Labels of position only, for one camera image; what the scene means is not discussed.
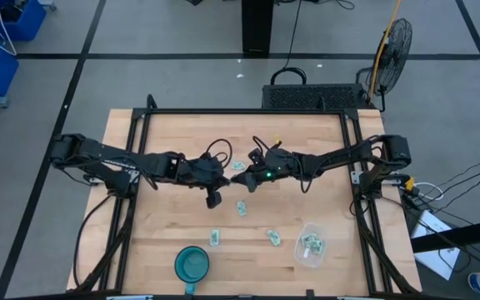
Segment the clear plastic container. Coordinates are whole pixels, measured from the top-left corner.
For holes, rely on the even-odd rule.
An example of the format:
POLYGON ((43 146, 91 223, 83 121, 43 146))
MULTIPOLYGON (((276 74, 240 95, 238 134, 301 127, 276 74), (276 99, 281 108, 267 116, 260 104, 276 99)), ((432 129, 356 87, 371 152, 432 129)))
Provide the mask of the clear plastic container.
POLYGON ((298 263, 302 264, 304 267, 318 268, 322 264, 325 258, 327 245, 328 245, 328 241, 327 241, 327 234, 325 229, 314 222, 308 222, 304 225, 302 231, 298 235, 295 248, 294 248, 294 258, 298 263), (306 247, 302 245, 301 237, 308 234, 313 234, 316 236, 317 239, 323 240, 325 243, 325 247, 321 254, 316 255, 313 252, 311 252, 312 256, 310 256, 309 258, 303 258, 303 251, 306 247))

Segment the black metal table frame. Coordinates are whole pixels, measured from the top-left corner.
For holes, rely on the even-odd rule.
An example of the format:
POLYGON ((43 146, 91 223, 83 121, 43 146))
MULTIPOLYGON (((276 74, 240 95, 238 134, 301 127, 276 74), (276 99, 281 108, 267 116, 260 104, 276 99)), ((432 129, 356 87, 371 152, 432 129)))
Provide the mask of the black metal table frame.
MULTIPOLYGON (((325 153, 344 145, 340 119, 323 114, 273 114, 258 109, 228 109, 204 113, 158 112, 150 120, 146 149, 150 153, 175 151, 190 158, 204 150, 232 151, 244 161, 253 150, 253 136, 273 143, 279 135, 286 149, 325 153)), ((232 185, 222 191, 222 203, 208 209, 204 191, 162 185, 139 188, 132 236, 125 259, 122 291, 126 294, 173 295, 184 291, 173 264, 185 247, 206 249, 208 275, 198 284, 199 295, 304 296, 313 290, 322 296, 364 296, 368 293, 358 228, 348 207, 352 200, 349 171, 333 169, 302 193, 293 179, 262 185, 250 193, 232 185), (236 202, 244 201, 241 217, 236 202), (294 258, 299 233, 316 223, 327 234, 327 251, 319 267, 304 267, 294 258), (220 243, 211 247, 212 229, 220 243), (268 230, 282 240, 274 247, 268 230)))

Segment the black rectangular pillar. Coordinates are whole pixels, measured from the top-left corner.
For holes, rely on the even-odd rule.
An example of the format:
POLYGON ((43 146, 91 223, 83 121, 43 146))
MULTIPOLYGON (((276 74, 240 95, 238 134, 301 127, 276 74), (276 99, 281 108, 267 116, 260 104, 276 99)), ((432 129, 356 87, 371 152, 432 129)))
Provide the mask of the black rectangular pillar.
POLYGON ((241 0, 242 51, 267 57, 273 26, 273 0, 241 0))

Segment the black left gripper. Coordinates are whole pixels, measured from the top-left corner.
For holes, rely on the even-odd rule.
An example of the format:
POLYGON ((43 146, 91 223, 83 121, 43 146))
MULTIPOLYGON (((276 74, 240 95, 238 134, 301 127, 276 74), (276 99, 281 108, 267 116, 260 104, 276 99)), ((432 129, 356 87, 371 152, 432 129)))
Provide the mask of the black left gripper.
POLYGON ((225 177, 222 163, 208 153, 201 157, 183 159, 177 168, 177 182, 190 186, 206 188, 208 186, 229 186, 230 179, 225 177))

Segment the black floor fan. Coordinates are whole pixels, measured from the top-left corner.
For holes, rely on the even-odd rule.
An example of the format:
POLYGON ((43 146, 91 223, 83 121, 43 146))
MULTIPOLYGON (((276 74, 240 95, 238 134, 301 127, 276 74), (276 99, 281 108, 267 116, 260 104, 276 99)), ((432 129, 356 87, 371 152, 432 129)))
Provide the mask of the black floor fan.
POLYGON ((385 96, 394 88, 400 78, 403 68, 408 60, 408 54, 412 44, 413 27, 405 18, 394 21, 387 34, 387 40, 381 41, 376 54, 380 54, 377 65, 376 78, 373 79, 373 69, 364 67, 357 71, 355 83, 360 83, 361 76, 366 73, 365 87, 359 95, 368 105, 374 108, 373 97, 380 97, 382 106, 379 111, 386 110, 385 96))

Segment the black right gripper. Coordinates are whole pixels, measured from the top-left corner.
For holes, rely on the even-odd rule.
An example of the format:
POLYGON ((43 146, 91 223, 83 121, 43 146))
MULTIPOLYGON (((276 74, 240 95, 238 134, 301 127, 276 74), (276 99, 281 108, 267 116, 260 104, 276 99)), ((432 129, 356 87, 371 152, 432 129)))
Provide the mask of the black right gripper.
POLYGON ((234 175, 235 183, 244 184, 254 193, 260 183, 274 182, 284 178, 303 178, 299 154, 281 148, 270 148, 256 165, 256 172, 245 171, 234 175))

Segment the black beam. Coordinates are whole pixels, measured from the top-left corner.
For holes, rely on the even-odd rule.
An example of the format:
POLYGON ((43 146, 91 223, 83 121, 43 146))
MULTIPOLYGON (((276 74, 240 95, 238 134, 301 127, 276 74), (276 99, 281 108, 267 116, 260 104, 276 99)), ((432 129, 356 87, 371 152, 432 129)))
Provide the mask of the black beam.
POLYGON ((430 229, 430 233, 411 239, 412 250, 423 253, 444 248, 461 248, 480 243, 480 223, 466 227, 438 232, 430 229))

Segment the black perforated computer case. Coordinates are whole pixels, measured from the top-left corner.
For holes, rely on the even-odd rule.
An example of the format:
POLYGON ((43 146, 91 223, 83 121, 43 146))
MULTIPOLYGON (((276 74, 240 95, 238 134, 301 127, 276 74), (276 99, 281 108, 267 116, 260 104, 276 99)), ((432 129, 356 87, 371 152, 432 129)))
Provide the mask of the black perforated computer case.
POLYGON ((262 108, 339 110, 367 108, 359 83, 265 85, 262 108))

